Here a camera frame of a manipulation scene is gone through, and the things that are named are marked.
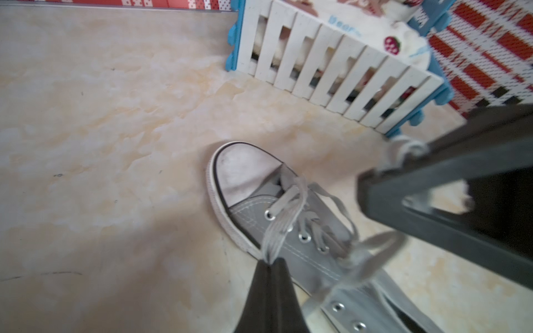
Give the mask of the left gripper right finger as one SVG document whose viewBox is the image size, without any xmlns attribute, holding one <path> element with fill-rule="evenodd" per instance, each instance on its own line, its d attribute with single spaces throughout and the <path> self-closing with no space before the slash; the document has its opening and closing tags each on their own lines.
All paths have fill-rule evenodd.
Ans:
<svg viewBox="0 0 533 333">
<path fill-rule="evenodd" d="M 271 332 L 309 332 L 291 281 L 286 261 L 278 258 L 270 266 Z"/>
</svg>

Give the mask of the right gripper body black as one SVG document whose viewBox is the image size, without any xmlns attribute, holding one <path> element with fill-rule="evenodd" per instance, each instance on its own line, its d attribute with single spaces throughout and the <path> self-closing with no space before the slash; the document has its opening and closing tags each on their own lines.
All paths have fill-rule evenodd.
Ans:
<svg viewBox="0 0 533 333">
<path fill-rule="evenodd" d="M 469 211 L 462 224 L 532 257 L 532 168 L 466 179 Z"/>
</svg>

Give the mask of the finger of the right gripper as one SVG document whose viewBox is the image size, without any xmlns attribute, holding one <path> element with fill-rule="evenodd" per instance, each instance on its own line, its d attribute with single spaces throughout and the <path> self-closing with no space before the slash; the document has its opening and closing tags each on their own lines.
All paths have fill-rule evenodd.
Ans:
<svg viewBox="0 0 533 333">
<path fill-rule="evenodd" d="M 391 138 L 381 164 L 359 176 L 357 199 L 369 219 L 531 288 L 532 257 L 462 224 L 466 179 L 529 167 L 532 106 L 476 108 L 465 125 L 431 143 Z"/>
</svg>

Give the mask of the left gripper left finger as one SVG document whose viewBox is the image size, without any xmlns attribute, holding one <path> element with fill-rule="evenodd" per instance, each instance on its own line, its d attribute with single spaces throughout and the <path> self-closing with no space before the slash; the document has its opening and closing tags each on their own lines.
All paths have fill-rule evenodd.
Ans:
<svg viewBox="0 0 533 333">
<path fill-rule="evenodd" d="M 235 333 L 271 331 L 271 267 L 264 261 L 256 265 L 247 300 Z"/>
</svg>

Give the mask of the grey shoelace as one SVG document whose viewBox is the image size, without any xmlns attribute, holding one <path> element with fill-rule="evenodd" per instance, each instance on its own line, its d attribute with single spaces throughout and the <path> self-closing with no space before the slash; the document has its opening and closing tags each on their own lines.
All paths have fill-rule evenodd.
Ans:
<svg viewBox="0 0 533 333">
<path fill-rule="evenodd" d="M 330 301 L 334 292 L 356 289 L 371 281 L 407 243 L 407 235 L 398 231 L 380 233 L 364 241 L 360 240 L 352 216 L 339 198 L 317 183 L 308 183 L 302 177 L 291 175 L 286 165 L 281 166 L 280 175 L 284 192 L 265 210 L 265 218 L 270 225 L 262 240 L 261 253 L 266 263 L 272 264 L 279 257 L 285 239 L 293 228 L 298 229 L 298 236 L 302 241 L 314 241 L 320 251 L 326 249 L 326 240 L 336 240 L 333 233 L 328 233 L 319 225 L 318 214 L 309 209 L 308 198 L 311 193 L 330 198 L 351 225 L 348 232 L 349 242 L 344 247 L 345 253 L 337 260 L 342 268 L 347 269 L 347 273 L 332 286 L 312 294 L 301 307 L 304 316 L 311 315 Z"/>
</svg>

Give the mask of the grey canvas sneaker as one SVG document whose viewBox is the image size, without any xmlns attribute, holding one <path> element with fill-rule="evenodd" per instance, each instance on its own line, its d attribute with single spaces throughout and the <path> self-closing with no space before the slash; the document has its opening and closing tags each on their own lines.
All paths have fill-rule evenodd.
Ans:
<svg viewBox="0 0 533 333">
<path fill-rule="evenodd" d="M 304 316 L 323 314 L 335 332 L 438 332 L 385 272 L 408 238 L 391 230 L 361 239 L 343 202 L 333 212 L 320 185 L 254 144 L 213 154 L 207 186 L 228 236 L 255 259 L 284 259 L 308 295 Z"/>
</svg>

